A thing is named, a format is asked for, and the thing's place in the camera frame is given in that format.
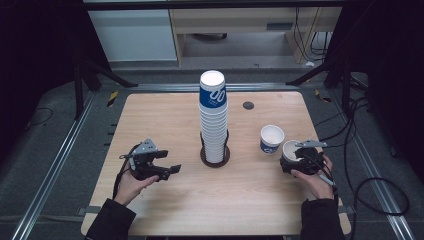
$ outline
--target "stack of paper cups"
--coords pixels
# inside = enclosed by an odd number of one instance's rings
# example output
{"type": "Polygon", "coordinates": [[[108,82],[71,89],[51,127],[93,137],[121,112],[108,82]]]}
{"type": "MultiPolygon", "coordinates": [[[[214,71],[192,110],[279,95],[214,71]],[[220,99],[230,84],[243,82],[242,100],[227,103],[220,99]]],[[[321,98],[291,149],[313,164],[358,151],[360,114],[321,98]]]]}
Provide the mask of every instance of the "stack of paper cups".
{"type": "Polygon", "coordinates": [[[224,159],[227,138],[227,94],[221,72],[207,71],[200,77],[200,126],[206,161],[219,163],[224,159]]]}

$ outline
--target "blue logo on cup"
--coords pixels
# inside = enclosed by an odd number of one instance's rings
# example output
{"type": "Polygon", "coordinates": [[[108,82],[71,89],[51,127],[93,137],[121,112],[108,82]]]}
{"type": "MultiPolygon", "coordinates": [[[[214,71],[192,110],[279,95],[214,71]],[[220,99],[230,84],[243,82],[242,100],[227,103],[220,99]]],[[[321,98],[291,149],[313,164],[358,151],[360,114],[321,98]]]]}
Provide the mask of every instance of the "blue logo on cup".
{"type": "Polygon", "coordinates": [[[275,147],[270,147],[267,146],[262,140],[261,140],[261,149],[262,151],[264,151],[266,154],[273,154],[277,151],[279,145],[275,146],[275,147]]]}
{"type": "Polygon", "coordinates": [[[219,108],[227,102],[225,86],[219,90],[209,92],[200,87],[200,103],[207,108],[219,108]]]}

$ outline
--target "human hand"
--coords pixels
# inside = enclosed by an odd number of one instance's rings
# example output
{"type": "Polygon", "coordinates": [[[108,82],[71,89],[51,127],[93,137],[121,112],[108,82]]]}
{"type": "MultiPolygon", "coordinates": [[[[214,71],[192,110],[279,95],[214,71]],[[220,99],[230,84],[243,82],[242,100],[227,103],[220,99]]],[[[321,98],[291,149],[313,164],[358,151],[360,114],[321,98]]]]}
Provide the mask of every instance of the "human hand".
{"type": "MultiPolygon", "coordinates": [[[[130,164],[127,162],[125,169],[129,168],[130,164]]],[[[143,181],[139,181],[131,175],[130,170],[126,170],[124,174],[122,174],[118,193],[116,194],[116,197],[113,200],[117,203],[127,206],[135,197],[137,197],[141,193],[141,190],[147,188],[147,186],[149,185],[152,185],[158,179],[159,176],[153,176],[143,181]]]]}
{"type": "MultiPolygon", "coordinates": [[[[323,155],[324,163],[331,172],[333,167],[333,163],[330,159],[323,155]]],[[[309,190],[317,199],[332,199],[333,198],[333,188],[328,183],[324,182],[320,178],[319,175],[324,175],[324,173],[320,170],[317,174],[314,175],[306,175],[302,172],[292,169],[291,174],[300,180],[302,180],[308,186],[309,190]]]]}

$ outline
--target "small black circle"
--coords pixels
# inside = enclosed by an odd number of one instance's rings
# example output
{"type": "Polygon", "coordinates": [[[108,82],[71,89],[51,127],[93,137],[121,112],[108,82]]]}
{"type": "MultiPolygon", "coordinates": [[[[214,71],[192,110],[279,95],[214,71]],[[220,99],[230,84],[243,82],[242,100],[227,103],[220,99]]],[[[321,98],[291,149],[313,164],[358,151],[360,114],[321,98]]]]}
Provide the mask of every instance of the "small black circle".
{"type": "Polygon", "coordinates": [[[246,110],[252,110],[255,107],[255,104],[253,104],[252,102],[246,101],[243,103],[243,107],[246,110]]]}

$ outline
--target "white paper cup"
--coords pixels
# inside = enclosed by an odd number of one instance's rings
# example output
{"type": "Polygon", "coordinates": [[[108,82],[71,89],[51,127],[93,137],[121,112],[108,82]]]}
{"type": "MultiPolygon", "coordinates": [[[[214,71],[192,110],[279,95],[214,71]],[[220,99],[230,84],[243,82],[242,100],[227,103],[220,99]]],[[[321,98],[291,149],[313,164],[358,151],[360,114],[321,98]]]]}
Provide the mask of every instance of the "white paper cup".
{"type": "Polygon", "coordinates": [[[220,138],[220,139],[209,139],[206,136],[203,138],[203,143],[207,147],[219,147],[223,146],[225,143],[226,136],[220,138]]]}
{"type": "Polygon", "coordinates": [[[261,129],[260,147],[266,154],[273,154],[284,141],[285,134],[275,125],[267,125],[261,129]]]}
{"type": "Polygon", "coordinates": [[[227,137],[227,129],[222,129],[220,131],[207,131],[207,130],[202,130],[202,137],[203,139],[207,139],[207,140],[221,140],[221,139],[225,139],[227,137]]]}
{"type": "Polygon", "coordinates": [[[295,145],[300,143],[297,140],[290,140],[284,143],[283,145],[283,157],[289,162],[298,162],[301,158],[296,158],[296,150],[300,147],[296,147],[295,145]]]}
{"type": "Polygon", "coordinates": [[[227,138],[227,134],[222,134],[220,136],[208,136],[206,134],[202,135],[203,142],[205,145],[217,145],[217,144],[223,144],[225,142],[225,139],[227,138]]]}
{"type": "Polygon", "coordinates": [[[210,70],[200,76],[199,108],[216,114],[227,108],[225,77],[221,72],[210,70]]]}
{"type": "Polygon", "coordinates": [[[208,162],[221,162],[224,157],[224,148],[205,149],[205,154],[208,162]]]}
{"type": "Polygon", "coordinates": [[[227,128],[227,121],[219,122],[219,123],[207,123],[201,122],[202,129],[210,130],[210,131],[219,131],[227,128]]]}
{"type": "Polygon", "coordinates": [[[200,114],[200,121],[201,122],[205,122],[205,123],[210,123],[210,124],[216,124],[216,123],[220,123],[220,122],[226,122],[227,121],[227,116],[223,115],[222,117],[219,118],[211,118],[209,116],[204,116],[202,114],[200,114]]]}

